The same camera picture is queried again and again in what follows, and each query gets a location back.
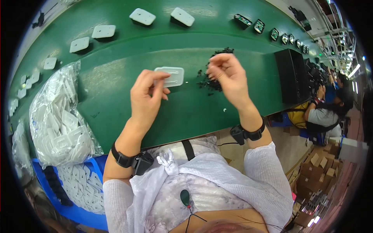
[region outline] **hand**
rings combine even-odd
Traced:
[[[316,97],[322,99],[325,92],[323,91],[325,89],[325,86],[319,86],[319,89],[317,90]]]
[[[221,53],[210,58],[206,73],[211,80],[217,79],[228,101],[239,111],[252,102],[249,98],[246,72],[231,53]]]
[[[168,88],[163,88],[164,79],[171,76],[160,71],[143,70],[131,89],[131,119],[142,136],[153,124],[161,105],[161,99],[168,100]]]

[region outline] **woman's left hand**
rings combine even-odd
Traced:
[[[131,123],[142,136],[150,129],[161,105],[161,99],[168,100],[168,88],[163,88],[164,79],[171,76],[160,71],[143,70],[131,89]]]

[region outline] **black box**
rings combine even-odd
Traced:
[[[292,49],[275,53],[280,75],[282,102],[301,104],[310,97],[310,85],[303,62],[303,56]]]

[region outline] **hair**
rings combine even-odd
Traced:
[[[339,117],[345,117],[347,112],[353,107],[354,102],[351,94],[348,91],[348,88],[338,89],[336,91],[336,96],[341,99],[343,102],[343,106],[339,104],[327,104],[327,103],[319,103],[316,108],[323,108],[330,111],[333,111]]]
[[[348,81],[346,75],[338,73],[338,78],[340,79],[341,83],[343,84],[343,88],[348,88],[350,86],[350,82]]]

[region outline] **green workbench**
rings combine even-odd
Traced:
[[[170,22],[170,13],[180,7],[195,18],[190,28]],[[151,27],[135,25],[130,13],[142,8],[156,15]],[[240,13],[253,24],[239,28],[233,16]],[[254,31],[254,22],[262,20],[263,34]],[[116,25],[112,41],[91,38],[92,50],[84,55],[69,53],[73,40],[90,37],[97,25]],[[150,147],[214,132],[239,123],[236,109],[222,92],[199,88],[197,72],[216,50],[234,48],[247,72],[249,94],[261,115],[284,110],[274,52],[295,45],[270,40],[270,31],[293,34],[309,46],[310,54],[321,53],[309,35],[289,16],[264,0],[82,0],[71,6],[32,44],[20,63],[10,87],[10,97],[20,88],[22,75],[40,70],[40,81],[28,90],[10,121],[29,122],[29,106],[46,80],[60,67],[81,60],[78,77],[78,110],[90,125],[105,153],[131,116],[129,91],[143,69],[161,66],[185,69],[182,86],[170,88],[169,101],[162,101],[159,114],[145,136],[142,147]],[[43,70],[47,57],[58,59],[55,70]],[[34,147],[30,140],[32,155]]]

